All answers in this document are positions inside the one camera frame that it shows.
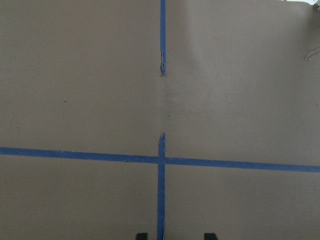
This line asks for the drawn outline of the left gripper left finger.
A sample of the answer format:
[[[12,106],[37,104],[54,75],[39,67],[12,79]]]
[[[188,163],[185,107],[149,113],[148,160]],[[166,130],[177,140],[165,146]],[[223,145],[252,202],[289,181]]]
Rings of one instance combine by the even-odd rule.
[[[139,232],[135,236],[135,240],[148,240],[148,233],[147,232]]]

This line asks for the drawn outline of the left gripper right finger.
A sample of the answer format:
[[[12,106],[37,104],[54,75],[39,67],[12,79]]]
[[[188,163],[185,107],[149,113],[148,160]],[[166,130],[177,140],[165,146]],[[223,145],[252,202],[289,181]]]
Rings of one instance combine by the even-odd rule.
[[[204,240],[217,240],[217,235],[213,232],[206,232],[203,235]]]

